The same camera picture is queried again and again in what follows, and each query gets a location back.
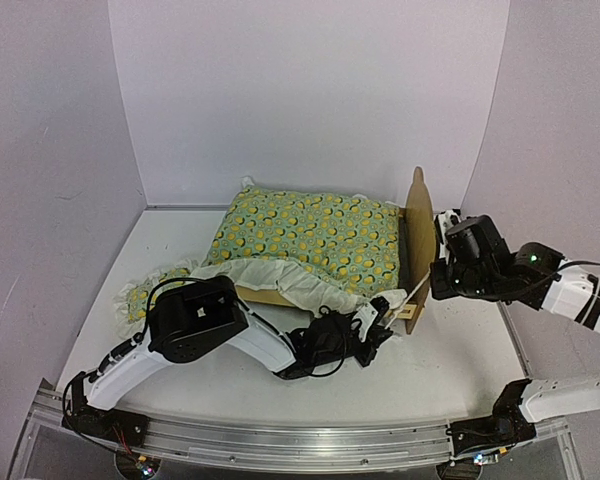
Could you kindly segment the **wooden pet bed frame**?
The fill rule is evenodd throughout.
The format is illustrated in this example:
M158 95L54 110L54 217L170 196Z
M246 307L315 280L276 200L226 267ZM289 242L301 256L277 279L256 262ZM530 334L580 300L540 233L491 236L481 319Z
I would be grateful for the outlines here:
M405 333L410 335L424 312L430 289L427 275L430 264L439 254L432 201L420 166L413 171L406 205L400 213L406 225L406 236L402 243L407 247L410 270L408 288L412 296L397 315L396 321L403 321Z

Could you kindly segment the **lemon print bed cushion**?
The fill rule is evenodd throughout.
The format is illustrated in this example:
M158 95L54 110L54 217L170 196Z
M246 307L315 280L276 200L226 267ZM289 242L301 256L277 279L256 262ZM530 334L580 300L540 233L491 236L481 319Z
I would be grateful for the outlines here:
M362 195L275 190L249 177L230 206L242 201L281 204L310 198L314 202L360 198L397 206ZM225 214L194 274L200 278L226 275L250 301L311 313L321 306L350 313L378 294L399 291L403 304L394 310L397 318L412 296L410 289L398 287L398 218L267 218L238 223Z

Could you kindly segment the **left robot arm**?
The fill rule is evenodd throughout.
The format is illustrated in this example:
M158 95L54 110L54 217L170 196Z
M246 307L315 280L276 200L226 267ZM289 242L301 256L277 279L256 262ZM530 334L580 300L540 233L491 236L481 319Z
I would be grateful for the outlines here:
M401 292L389 291L353 313L321 306L308 326L284 333L251 309L226 276L165 280L148 295L142 328L69 382L64 408L90 435L103 437L114 428L111 410L129 391L166 367L195 362L223 345L283 380L320 378L320 367L339 370L348 358L366 367L392 335L384 318L402 304Z

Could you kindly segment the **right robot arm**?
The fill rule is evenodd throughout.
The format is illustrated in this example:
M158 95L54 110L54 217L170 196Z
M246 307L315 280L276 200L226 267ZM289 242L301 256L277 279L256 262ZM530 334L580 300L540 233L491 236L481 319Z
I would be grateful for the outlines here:
M430 266L431 295L511 304L567 318L600 335L600 276L595 262L570 260L538 242L509 250L487 215L461 219L449 210L436 215L436 235L444 254ZM597 377L525 379L509 383L483 425L494 443L504 443L529 424L600 410Z

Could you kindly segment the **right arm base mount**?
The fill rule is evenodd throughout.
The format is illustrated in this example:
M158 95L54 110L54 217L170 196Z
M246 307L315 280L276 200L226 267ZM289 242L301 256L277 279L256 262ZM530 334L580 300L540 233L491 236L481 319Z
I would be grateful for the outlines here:
M521 412L522 393L530 383L529 379L522 379L507 384L490 415L451 422L446 435L451 439L452 458L489 455L533 440L535 425Z

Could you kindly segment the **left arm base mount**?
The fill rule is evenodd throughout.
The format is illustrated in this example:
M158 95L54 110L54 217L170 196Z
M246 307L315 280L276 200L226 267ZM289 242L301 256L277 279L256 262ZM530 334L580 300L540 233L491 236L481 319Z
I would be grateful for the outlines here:
M122 447L142 447L149 418L126 410L102 410L89 405L85 394L87 377L85 372L80 372L65 386L63 427L85 438L115 442Z

